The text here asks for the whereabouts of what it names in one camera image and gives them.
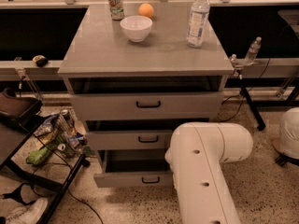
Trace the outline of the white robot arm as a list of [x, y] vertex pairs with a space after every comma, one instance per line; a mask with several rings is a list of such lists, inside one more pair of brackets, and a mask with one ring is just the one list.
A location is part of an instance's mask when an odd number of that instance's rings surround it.
[[241, 224], [221, 164], [243, 161], [252, 149], [251, 134], [238, 124], [190, 122], [174, 130], [165, 159], [183, 224]]

